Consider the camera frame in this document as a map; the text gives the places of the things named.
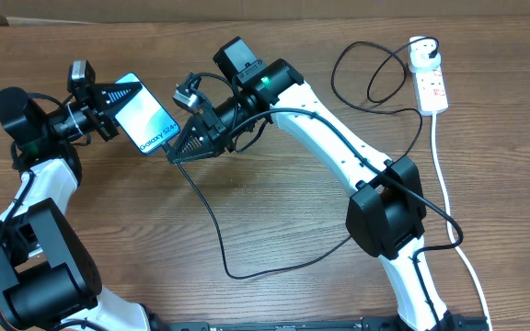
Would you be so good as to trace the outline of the blue Samsung Galaxy smartphone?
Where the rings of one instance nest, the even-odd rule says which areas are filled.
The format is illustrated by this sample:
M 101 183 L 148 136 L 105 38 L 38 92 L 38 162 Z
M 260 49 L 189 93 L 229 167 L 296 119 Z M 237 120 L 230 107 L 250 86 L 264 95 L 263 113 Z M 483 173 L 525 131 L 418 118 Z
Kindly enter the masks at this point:
M 179 125 L 136 74 L 128 73 L 117 83 L 142 85 L 141 90 L 117 113 L 115 120 L 142 154 L 150 154 L 180 132 Z

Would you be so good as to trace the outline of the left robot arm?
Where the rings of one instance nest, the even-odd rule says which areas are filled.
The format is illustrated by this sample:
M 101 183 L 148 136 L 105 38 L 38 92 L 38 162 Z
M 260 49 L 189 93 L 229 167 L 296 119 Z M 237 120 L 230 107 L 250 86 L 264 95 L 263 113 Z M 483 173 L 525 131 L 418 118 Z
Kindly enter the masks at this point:
M 96 85 L 79 78 L 52 113 L 38 94 L 0 91 L 0 123 L 12 139 L 21 186 L 0 215 L 0 326 L 5 330 L 163 330 L 140 303 L 104 288 L 98 268 L 65 219 L 82 179 L 73 142 L 98 131 L 117 133 L 113 121 L 140 83 Z

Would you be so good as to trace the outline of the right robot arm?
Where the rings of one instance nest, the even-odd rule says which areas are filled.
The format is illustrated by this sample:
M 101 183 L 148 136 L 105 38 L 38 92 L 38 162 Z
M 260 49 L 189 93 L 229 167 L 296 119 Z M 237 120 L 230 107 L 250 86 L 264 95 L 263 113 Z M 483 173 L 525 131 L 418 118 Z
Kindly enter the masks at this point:
M 433 203 L 422 195 L 418 168 L 406 156 L 392 160 L 363 142 L 320 101 L 287 61 L 265 63 L 236 37 L 213 57 L 233 95 L 216 107 L 189 74 L 173 99 L 190 113 L 167 159 L 177 166 L 224 151 L 256 122 L 293 135 L 337 178 L 349 197 L 346 227 L 369 256 L 380 259 L 397 297 L 399 322 L 411 330 L 445 330 L 449 312 L 426 263 L 423 219 Z

